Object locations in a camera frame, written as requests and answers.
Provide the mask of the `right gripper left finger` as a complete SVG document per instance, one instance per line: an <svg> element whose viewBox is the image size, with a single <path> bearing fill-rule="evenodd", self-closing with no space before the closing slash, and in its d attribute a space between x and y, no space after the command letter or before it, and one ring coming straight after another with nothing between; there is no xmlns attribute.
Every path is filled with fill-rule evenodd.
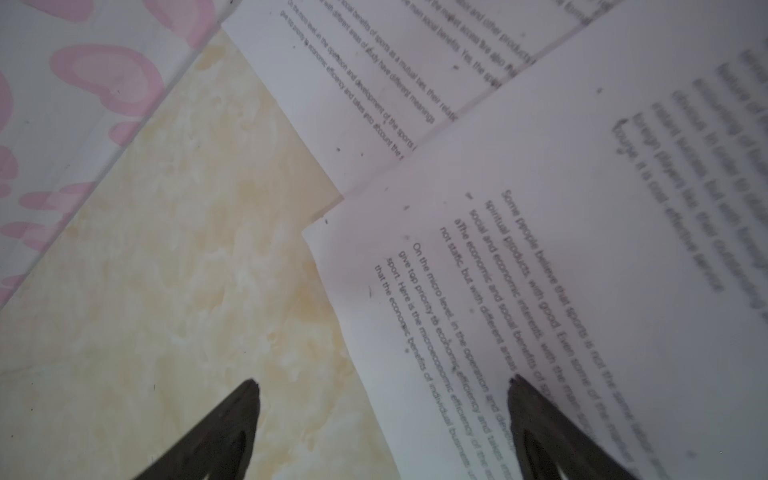
<svg viewBox="0 0 768 480"><path fill-rule="evenodd" d="M261 410L260 387L241 383L139 479L243 479L253 454Z"/></svg>

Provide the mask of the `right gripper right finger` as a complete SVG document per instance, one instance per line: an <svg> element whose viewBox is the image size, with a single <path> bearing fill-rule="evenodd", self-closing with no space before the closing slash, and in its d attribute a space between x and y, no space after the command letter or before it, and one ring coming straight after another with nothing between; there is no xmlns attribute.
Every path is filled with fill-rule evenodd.
<svg viewBox="0 0 768 480"><path fill-rule="evenodd" d="M507 406L523 479L633 478L520 375L510 379Z"/></svg>

